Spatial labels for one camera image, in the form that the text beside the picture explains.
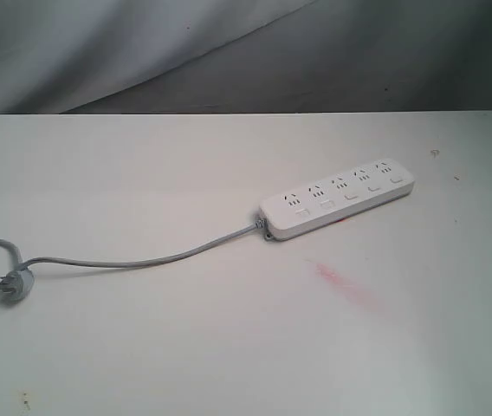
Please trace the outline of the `grey wall plug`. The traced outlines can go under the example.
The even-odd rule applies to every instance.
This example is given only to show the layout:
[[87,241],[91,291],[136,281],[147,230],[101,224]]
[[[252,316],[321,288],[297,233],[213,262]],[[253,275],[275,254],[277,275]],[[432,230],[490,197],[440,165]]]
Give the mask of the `grey wall plug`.
[[12,270],[0,279],[0,293],[7,302],[20,302],[28,296],[35,283],[31,270]]

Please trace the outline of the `grey backdrop cloth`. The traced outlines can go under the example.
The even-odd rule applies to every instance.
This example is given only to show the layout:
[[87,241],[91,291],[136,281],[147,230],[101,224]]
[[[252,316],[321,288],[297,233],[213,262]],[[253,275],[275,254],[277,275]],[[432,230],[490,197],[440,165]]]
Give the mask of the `grey backdrop cloth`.
[[0,114],[492,109],[492,1],[0,1]]

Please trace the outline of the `white five-socket power strip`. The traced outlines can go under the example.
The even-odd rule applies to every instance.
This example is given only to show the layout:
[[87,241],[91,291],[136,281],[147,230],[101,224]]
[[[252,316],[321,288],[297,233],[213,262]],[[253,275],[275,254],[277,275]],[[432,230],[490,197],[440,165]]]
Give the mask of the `white five-socket power strip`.
[[409,195],[414,176],[393,159],[335,173],[264,199],[270,239],[285,241]]

